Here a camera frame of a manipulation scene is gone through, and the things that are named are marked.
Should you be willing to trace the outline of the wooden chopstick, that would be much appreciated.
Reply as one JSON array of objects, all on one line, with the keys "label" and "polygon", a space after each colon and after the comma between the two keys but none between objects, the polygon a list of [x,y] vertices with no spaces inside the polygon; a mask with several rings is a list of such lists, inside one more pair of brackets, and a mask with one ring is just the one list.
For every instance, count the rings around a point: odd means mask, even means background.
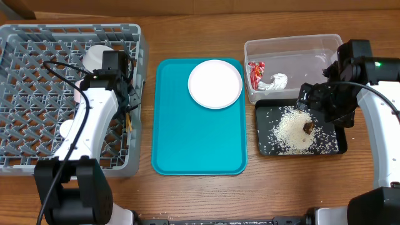
[{"label": "wooden chopstick", "polygon": [[133,127],[132,127],[132,124],[131,124],[131,118],[130,118],[130,115],[129,115],[129,113],[127,112],[126,113],[126,122],[127,122],[127,130],[129,131],[129,132],[132,132],[133,131]]},{"label": "wooden chopstick", "polygon": [[129,113],[126,113],[126,132],[130,133],[131,132],[131,122],[130,122],[130,117]]}]

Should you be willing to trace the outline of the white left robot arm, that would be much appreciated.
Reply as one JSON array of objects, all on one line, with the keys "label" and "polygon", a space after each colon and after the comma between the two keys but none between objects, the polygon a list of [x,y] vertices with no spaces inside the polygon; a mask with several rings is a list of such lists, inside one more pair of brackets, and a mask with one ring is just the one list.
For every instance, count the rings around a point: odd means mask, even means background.
[{"label": "white left robot arm", "polygon": [[121,69],[95,69],[80,85],[78,111],[65,140],[34,179],[41,200],[37,223],[139,224],[136,212],[113,201],[98,157],[109,123],[129,104],[131,77]]}]

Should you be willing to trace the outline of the white tissue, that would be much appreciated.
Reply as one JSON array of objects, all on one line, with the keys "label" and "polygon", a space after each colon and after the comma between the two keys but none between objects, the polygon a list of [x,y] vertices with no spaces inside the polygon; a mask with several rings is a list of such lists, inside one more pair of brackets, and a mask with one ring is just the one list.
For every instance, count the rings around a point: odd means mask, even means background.
[{"label": "white tissue", "polygon": [[287,86],[288,77],[285,74],[277,73],[272,76],[272,83],[267,84],[265,82],[259,81],[257,88],[260,91],[270,91],[270,90],[282,90]]}]

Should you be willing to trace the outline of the grey metal bowl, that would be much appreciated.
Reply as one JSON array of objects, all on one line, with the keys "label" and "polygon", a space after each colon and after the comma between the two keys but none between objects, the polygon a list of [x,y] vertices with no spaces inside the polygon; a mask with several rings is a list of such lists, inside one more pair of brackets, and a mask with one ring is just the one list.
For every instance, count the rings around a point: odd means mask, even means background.
[{"label": "grey metal bowl", "polygon": [[93,72],[95,69],[101,69],[103,63],[103,52],[112,50],[113,49],[111,47],[103,45],[91,46],[82,59],[84,67],[89,72]]}]

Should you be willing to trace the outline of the white small cup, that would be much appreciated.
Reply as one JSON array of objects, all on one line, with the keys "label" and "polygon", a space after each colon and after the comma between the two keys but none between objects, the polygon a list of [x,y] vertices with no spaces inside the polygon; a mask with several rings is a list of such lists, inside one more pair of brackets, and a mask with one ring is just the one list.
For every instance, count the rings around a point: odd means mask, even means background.
[{"label": "white small cup", "polygon": [[59,133],[63,138],[66,138],[68,136],[72,125],[73,125],[72,119],[65,120],[64,122],[61,123],[59,127]]}]

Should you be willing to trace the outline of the large white round plate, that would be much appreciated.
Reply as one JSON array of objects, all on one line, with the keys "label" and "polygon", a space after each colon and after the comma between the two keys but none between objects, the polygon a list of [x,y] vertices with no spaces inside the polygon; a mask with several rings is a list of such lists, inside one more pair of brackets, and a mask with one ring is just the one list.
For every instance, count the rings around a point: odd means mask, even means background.
[{"label": "large white round plate", "polygon": [[191,97],[208,109],[223,109],[234,104],[243,90],[239,71],[223,60],[207,60],[190,73],[187,87]]}]

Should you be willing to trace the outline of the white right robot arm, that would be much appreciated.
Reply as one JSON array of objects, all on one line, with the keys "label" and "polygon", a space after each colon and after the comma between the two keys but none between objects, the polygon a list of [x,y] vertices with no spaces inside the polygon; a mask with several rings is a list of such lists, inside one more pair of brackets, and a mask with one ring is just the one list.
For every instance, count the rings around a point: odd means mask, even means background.
[{"label": "white right robot arm", "polygon": [[327,123],[353,126],[361,108],[374,165],[373,189],[347,206],[314,209],[308,224],[399,224],[399,60],[357,57],[324,70],[328,81],[304,83],[296,107],[324,115]]}]

